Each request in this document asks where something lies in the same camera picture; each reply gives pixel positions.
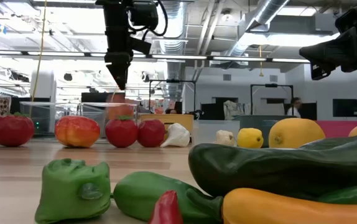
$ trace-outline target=white wall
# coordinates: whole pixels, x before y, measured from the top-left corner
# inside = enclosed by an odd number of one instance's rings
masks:
[[[287,84],[294,85],[295,96],[304,103],[317,102],[318,120],[357,121],[357,118],[334,118],[333,99],[357,99],[357,71],[343,73],[340,68],[322,80],[311,80],[310,65],[299,65],[285,74]]]
[[[186,68],[186,79],[190,80],[193,68]],[[231,81],[223,81],[223,74],[231,74]],[[197,109],[201,103],[212,103],[214,97],[238,98],[239,103],[250,103],[250,84],[270,83],[269,75],[278,75],[277,84],[285,84],[285,74],[279,69],[263,69],[263,77],[260,77],[260,69],[249,71],[248,69],[204,68],[197,82]],[[282,88],[253,88],[254,103],[261,98],[286,98],[290,99],[290,89]],[[186,111],[193,109],[193,91],[185,87],[183,105]]]

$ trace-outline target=green bell pepper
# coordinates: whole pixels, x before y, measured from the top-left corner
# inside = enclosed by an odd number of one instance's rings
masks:
[[[148,222],[158,198],[168,190],[177,193],[184,223],[221,223],[222,197],[212,198],[180,180],[153,172],[133,172],[114,189],[116,205],[126,215]]]
[[[344,205],[357,205],[357,187],[327,193],[318,198],[319,202]]]
[[[43,168],[42,195],[35,221],[48,224],[66,219],[92,218],[111,205],[109,167],[105,162],[54,160]]]

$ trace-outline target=toy zucchini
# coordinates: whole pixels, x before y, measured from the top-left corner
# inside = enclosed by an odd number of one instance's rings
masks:
[[[199,144],[190,151],[188,163],[197,184],[214,197],[246,187],[317,200],[334,190],[357,186],[357,136],[326,142],[325,150],[325,140],[313,144],[317,150]]]
[[[336,190],[318,198],[319,202],[357,205],[357,187]]]

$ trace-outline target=lemon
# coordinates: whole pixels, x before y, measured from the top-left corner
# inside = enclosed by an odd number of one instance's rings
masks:
[[[264,139],[260,130],[243,128],[238,133],[237,142],[239,147],[259,149],[263,145]]]

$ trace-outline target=red chili pepper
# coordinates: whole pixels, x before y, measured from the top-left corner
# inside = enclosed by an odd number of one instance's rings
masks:
[[[177,193],[174,190],[166,191],[160,196],[148,224],[183,224]]]

